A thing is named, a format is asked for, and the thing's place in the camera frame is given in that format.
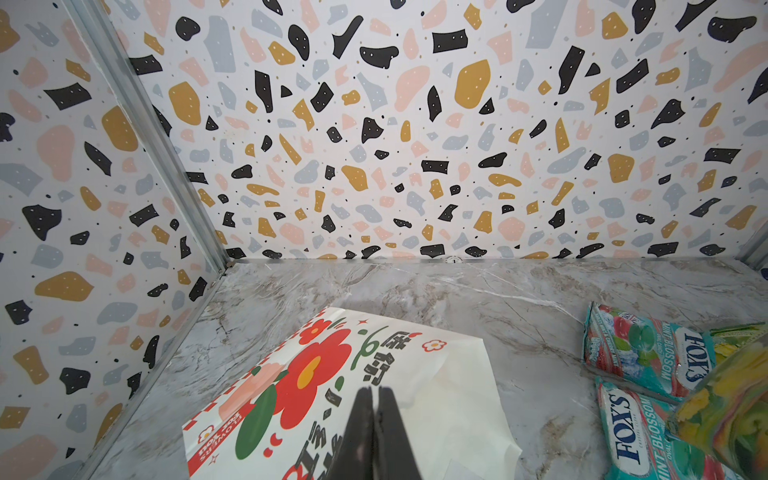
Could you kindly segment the aluminium corner post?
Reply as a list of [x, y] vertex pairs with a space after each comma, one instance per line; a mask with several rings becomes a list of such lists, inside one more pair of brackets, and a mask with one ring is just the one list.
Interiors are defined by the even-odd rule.
[[229, 257], [108, 14], [96, 1], [66, 1], [64, 6], [181, 214], [189, 223], [208, 262], [218, 273], [225, 272]]
[[755, 271], [767, 267], [768, 258], [768, 223], [765, 222], [756, 233], [741, 247], [736, 259]]

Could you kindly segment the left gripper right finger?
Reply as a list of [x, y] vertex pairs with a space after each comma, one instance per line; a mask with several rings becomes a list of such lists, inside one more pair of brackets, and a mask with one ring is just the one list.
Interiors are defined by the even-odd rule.
[[374, 414], [374, 473], [376, 479], [421, 480], [394, 391], [378, 390]]

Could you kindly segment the teal Fox's mint candy bag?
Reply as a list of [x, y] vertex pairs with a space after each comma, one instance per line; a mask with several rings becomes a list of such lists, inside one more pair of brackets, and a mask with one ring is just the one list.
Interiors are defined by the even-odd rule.
[[708, 334], [596, 302], [587, 310], [582, 359], [672, 402], [695, 390], [716, 365]]

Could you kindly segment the right aluminium corner post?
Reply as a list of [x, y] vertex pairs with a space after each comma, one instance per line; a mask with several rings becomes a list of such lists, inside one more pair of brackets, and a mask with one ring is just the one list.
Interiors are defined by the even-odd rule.
[[741, 247], [736, 259], [755, 271], [767, 267], [768, 258], [768, 223], [765, 222], [756, 233]]

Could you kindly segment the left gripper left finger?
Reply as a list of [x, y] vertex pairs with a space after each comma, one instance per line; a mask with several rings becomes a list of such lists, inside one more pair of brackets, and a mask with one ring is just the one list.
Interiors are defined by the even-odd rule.
[[328, 479], [371, 480], [374, 478], [373, 423], [372, 391], [370, 387], [364, 387], [356, 394], [342, 441], [327, 471]]

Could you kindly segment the white floral paper bag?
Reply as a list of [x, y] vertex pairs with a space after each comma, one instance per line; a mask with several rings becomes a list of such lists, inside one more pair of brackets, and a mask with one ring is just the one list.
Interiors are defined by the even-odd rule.
[[343, 445], [393, 428], [403, 478], [511, 479], [520, 447], [482, 339], [330, 307], [183, 427], [193, 479], [325, 479]]

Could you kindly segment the left aluminium corner post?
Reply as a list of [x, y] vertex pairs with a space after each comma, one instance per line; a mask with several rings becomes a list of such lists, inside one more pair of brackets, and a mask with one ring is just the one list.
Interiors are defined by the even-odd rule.
[[96, 1], [66, 1], [64, 6], [181, 214], [189, 223], [208, 262], [218, 273], [225, 272], [229, 257], [108, 14]]

